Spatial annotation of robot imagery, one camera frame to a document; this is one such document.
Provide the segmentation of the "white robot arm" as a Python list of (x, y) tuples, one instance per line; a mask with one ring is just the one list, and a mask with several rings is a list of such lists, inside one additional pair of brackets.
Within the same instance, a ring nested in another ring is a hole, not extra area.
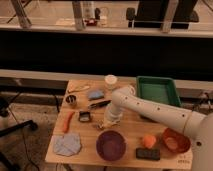
[(103, 127), (117, 124), (124, 109), (135, 111), (194, 140), (191, 171), (213, 171), (213, 113), (205, 115), (196, 111), (143, 100), (135, 96), (128, 85), (111, 93)]

